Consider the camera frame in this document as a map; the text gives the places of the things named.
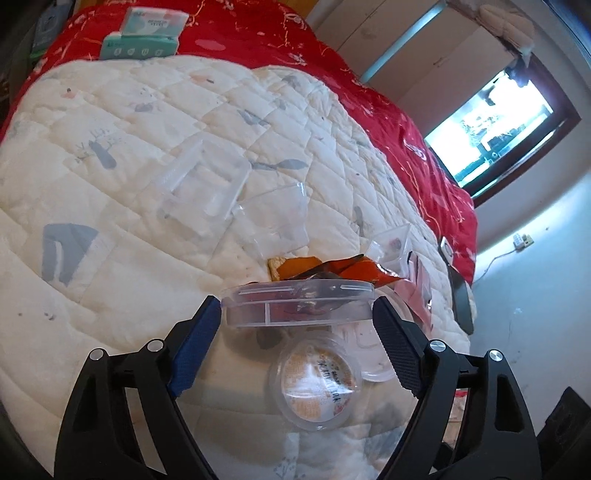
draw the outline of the metal screw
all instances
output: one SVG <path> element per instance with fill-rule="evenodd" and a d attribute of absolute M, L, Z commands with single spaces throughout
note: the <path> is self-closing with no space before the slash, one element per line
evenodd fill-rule
<path fill-rule="evenodd" d="M 429 343 L 429 347 L 431 347 L 431 350 L 436 352 L 443 352 L 445 350 L 445 343 L 443 343 L 441 340 L 433 340 L 431 343 Z"/>
<path fill-rule="evenodd" d="M 488 356 L 490 356 L 495 362 L 503 360 L 503 354 L 498 350 L 491 350 Z"/>
<path fill-rule="evenodd" d="M 164 347 L 164 342 L 162 340 L 152 340 L 148 344 L 148 350 L 150 352 L 159 352 Z"/>
<path fill-rule="evenodd" d="M 91 360 L 100 360 L 103 358 L 103 349 L 102 348 L 95 348 L 93 351 L 90 352 L 90 359 Z"/>

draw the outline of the window frame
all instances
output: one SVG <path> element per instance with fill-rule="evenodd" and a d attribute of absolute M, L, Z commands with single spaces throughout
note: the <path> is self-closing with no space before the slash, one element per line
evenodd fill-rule
<path fill-rule="evenodd" d="M 576 108 L 548 69 L 532 55 L 528 67 L 530 80 L 544 96 L 553 112 L 532 133 L 487 170 L 463 186 L 475 207 L 482 205 L 538 163 L 581 121 Z M 430 148 L 447 176 L 458 185 L 437 153 Z"/>

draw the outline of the clear plastic container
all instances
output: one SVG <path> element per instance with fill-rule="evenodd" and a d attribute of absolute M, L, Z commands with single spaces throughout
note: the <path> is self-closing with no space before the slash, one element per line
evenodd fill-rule
<path fill-rule="evenodd" d="M 161 200 L 158 217 L 202 251 L 212 252 L 251 170 L 244 157 L 199 139 L 153 182 Z"/>
<path fill-rule="evenodd" d="M 234 208 L 244 241 L 252 244 L 264 261 L 308 244 L 307 215 L 308 198 L 303 183 L 261 193 Z"/>
<path fill-rule="evenodd" d="M 410 223 L 406 223 L 375 235 L 365 256 L 398 274 L 401 278 L 407 278 L 410 248 Z"/>
<path fill-rule="evenodd" d="M 253 283 L 222 293 L 230 327 L 336 325 L 372 317 L 374 287 L 356 280 Z"/>
<path fill-rule="evenodd" d="M 390 288 L 381 290 L 389 290 L 386 296 L 402 320 L 412 322 L 413 316 L 402 299 Z M 383 295 L 380 290 L 376 290 L 375 294 L 376 299 Z M 396 376 L 372 320 L 336 325 L 332 327 L 332 332 L 343 341 L 347 353 L 355 357 L 361 368 L 361 376 L 365 380 L 387 382 Z"/>
<path fill-rule="evenodd" d="M 277 406 L 285 418 L 305 430 L 343 424 L 361 383 L 357 362 L 329 332 L 307 332 L 292 340 L 269 375 Z"/>

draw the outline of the red blanket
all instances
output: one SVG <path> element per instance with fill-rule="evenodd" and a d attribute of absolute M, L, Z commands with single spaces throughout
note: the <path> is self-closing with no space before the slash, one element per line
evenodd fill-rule
<path fill-rule="evenodd" d="M 50 68 L 70 60 L 97 60 L 102 39 L 119 30 L 130 5 L 188 12 L 179 54 L 229 60 L 252 69 L 290 66 L 327 84 L 349 115 L 365 128 L 373 145 L 386 155 L 435 235 L 451 242 L 456 252 L 454 266 L 472 282 L 476 215 L 470 196 L 447 179 L 412 120 L 388 99 L 361 85 L 339 55 L 319 42 L 301 17 L 283 4 L 273 0 L 107 0 L 70 20 L 21 95 Z"/>

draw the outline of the bed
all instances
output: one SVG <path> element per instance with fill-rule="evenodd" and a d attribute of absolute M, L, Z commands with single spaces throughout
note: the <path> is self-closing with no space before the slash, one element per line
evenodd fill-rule
<path fill-rule="evenodd" d="M 178 55 L 98 59 L 130 4 L 190 14 Z M 363 252 L 409 222 L 431 276 L 433 331 L 456 351 L 445 236 L 470 282 L 476 218 L 412 120 L 360 84 L 291 9 L 270 0 L 112 0 L 71 19 L 23 87 L 0 145 L 0 400 L 29 451 L 53 471 L 60 420 L 97 347 L 135 351 L 191 318 L 208 294 L 268 281 L 232 227 L 213 254 L 155 220 L 145 191 L 205 132 L 244 155 L 247 199 L 302 181 L 310 243 L 323 260 Z M 276 348 L 221 328 L 179 400 L 221 478 L 375 478 L 414 408 L 396 379 L 364 386 L 344 427 L 300 432 L 269 404 Z M 142 451 L 158 458 L 130 396 Z"/>

